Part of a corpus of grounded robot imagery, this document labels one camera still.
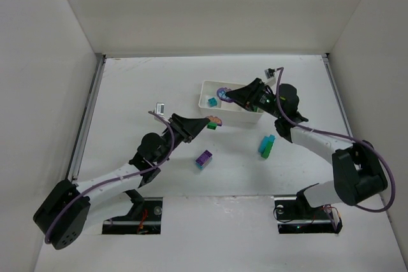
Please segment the purple butterfly lego blue wing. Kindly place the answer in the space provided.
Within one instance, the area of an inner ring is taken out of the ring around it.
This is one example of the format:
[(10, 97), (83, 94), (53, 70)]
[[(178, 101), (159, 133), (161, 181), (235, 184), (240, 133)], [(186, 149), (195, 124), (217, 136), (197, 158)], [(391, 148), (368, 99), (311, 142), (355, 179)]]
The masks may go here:
[(221, 88), (217, 89), (217, 97), (218, 97), (221, 101), (224, 101), (224, 102), (227, 102), (227, 103), (231, 103), (231, 102), (233, 102), (233, 100), (232, 100), (230, 97), (228, 97), (228, 96), (226, 95), (226, 93), (229, 92), (229, 91), (231, 91), (230, 88), (221, 87)]

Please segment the teal square lego brick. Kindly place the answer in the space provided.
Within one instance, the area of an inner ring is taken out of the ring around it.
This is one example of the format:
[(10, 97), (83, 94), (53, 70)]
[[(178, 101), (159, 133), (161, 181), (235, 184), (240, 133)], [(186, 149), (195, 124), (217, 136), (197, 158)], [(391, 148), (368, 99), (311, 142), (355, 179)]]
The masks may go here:
[(211, 97), (210, 99), (207, 100), (208, 106), (213, 108), (218, 105), (217, 99), (215, 97)]

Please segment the small green lego brick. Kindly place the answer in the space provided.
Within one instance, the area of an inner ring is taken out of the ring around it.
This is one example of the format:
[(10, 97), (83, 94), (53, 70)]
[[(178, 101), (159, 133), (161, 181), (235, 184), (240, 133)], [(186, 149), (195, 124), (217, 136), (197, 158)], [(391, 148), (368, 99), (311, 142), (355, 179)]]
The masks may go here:
[(273, 148), (273, 144), (268, 143), (266, 148), (265, 148), (265, 151), (261, 154), (261, 157), (263, 159), (267, 159), (269, 157), (269, 155), (270, 155), (270, 152), (271, 152), (272, 148)]

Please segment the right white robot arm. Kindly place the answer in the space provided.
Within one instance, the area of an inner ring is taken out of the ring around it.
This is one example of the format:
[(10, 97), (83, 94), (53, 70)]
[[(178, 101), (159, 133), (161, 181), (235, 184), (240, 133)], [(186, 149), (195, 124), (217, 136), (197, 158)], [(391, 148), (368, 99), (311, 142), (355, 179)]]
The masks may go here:
[(388, 187), (380, 160), (366, 141), (342, 140), (327, 136), (300, 124), (307, 122), (298, 111), (297, 89), (280, 84), (277, 92), (259, 78), (249, 85), (226, 93), (226, 97), (240, 107), (252, 111), (260, 109), (276, 118), (275, 129), (290, 143), (304, 147), (332, 166), (333, 178), (299, 191), (296, 198), (306, 208), (344, 203), (358, 206), (360, 202)]

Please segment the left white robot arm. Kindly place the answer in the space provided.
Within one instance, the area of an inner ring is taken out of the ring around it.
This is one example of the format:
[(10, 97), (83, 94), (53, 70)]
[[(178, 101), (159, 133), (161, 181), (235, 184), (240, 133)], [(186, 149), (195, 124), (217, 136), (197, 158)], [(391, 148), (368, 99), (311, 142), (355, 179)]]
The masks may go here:
[(47, 245), (61, 250), (72, 244), (89, 217), (95, 216), (97, 206), (121, 194), (130, 196), (153, 181), (174, 149), (192, 142), (210, 122), (209, 118), (185, 118), (175, 113), (168, 120), (159, 115), (156, 118), (165, 130), (146, 134), (135, 155), (123, 166), (84, 182), (64, 179), (55, 185), (33, 216)]

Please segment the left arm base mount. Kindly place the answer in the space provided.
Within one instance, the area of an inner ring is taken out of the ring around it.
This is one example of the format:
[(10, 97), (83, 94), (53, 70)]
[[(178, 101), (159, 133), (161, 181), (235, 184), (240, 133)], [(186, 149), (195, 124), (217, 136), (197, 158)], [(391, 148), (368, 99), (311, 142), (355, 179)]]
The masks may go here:
[(126, 191), (132, 202), (130, 210), (122, 216), (103, 222), (103, 235), (157, 235), (161, 234), (163, 215), (162, 197), (142, 197), (136, 190)]

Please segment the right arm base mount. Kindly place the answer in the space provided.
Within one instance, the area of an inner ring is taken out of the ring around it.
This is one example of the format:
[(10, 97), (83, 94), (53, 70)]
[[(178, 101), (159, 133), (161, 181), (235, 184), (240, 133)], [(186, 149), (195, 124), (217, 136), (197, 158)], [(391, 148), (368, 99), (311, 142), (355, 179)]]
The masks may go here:
[(274, 197), (273, 217), (279, 234), (339, 234), (343, 228), (338, 209), (330, 204), (313, 208), (304, 192)]

